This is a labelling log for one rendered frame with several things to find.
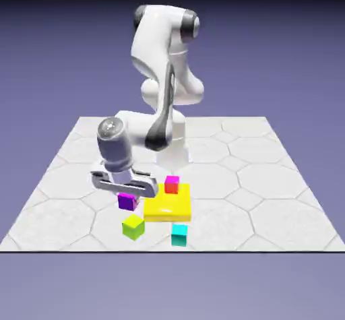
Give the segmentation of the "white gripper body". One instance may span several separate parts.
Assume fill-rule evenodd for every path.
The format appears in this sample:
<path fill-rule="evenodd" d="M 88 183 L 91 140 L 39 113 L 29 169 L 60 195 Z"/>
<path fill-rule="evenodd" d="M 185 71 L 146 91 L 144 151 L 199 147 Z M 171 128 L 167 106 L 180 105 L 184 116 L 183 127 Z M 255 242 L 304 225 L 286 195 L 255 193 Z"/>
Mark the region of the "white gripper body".
<path fill-rule="evenodd" d="M 138 174 L 132 169 L 122 172 L 92 171 L 91 178 L 97 189 L 110 191 L 115 195 L 125 193 L 136 197 L 155 198 L 158 194 L 158 183 L 155 178 Z"/>

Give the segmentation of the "small purple cube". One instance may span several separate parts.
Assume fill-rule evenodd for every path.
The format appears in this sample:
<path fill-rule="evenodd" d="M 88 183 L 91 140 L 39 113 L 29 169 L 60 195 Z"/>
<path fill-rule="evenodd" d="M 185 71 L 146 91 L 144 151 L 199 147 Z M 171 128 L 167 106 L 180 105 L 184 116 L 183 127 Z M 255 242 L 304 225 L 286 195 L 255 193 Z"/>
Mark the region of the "small purple cube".
<path fill-rule="evenodd" d="M 139 197 L 126 193 L 118 193 L 117 201 L 120 210 L 134 212 L 139 204 Z"/>

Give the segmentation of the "small red cube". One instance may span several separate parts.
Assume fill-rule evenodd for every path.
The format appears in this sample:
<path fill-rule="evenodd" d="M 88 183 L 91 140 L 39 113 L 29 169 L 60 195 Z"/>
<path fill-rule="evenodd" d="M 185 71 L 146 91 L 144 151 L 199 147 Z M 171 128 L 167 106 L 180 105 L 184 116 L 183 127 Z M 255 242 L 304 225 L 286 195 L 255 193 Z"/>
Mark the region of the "small red cube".
<path fill-rule="evenodd" d="M 177 194 L 179 192 L 179 176 L 168 175 L 165 178 L 164 192 L 167 194 Z"/>

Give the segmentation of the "small lime green cube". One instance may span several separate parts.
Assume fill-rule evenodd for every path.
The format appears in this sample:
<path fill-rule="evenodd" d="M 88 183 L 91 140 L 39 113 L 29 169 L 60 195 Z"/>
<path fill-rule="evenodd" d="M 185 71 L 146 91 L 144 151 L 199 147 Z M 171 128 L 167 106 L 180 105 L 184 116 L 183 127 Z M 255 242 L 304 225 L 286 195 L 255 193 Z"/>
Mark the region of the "small lime green cube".
<path fill-rule="evenodd" d="M 143 218 L 132 214 L 122 221 L 122 233 L 131 240 L 137 240 L 145 232 L 145 221 Z"/>

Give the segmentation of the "small cyan cube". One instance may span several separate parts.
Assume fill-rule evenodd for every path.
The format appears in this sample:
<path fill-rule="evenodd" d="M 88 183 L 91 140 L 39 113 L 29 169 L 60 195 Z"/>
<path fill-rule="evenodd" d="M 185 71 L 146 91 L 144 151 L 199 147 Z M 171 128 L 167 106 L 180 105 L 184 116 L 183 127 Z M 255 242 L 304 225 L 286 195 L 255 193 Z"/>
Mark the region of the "small cyan cube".
<path fill-rule="evenodd" d="M 173 224 L 171 231 L 171 245 L 176 247 L 187 246 L 188 226 L 185 224 Z"/>

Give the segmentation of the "large yellow box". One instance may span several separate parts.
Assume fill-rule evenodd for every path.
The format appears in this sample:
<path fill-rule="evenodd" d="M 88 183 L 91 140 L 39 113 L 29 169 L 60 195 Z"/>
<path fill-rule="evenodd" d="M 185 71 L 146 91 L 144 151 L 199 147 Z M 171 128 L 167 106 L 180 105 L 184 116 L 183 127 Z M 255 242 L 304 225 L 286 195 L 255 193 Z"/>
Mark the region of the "large yellow box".
<path fill-rule="evenodd" d="M 146 222 L 189 222 L 191 220 L 191 195 L 187 183 L 179 185 L 177 194 L 165 193 L 164 184 L 158 184 L 155 198 L 144 199 Z"/>

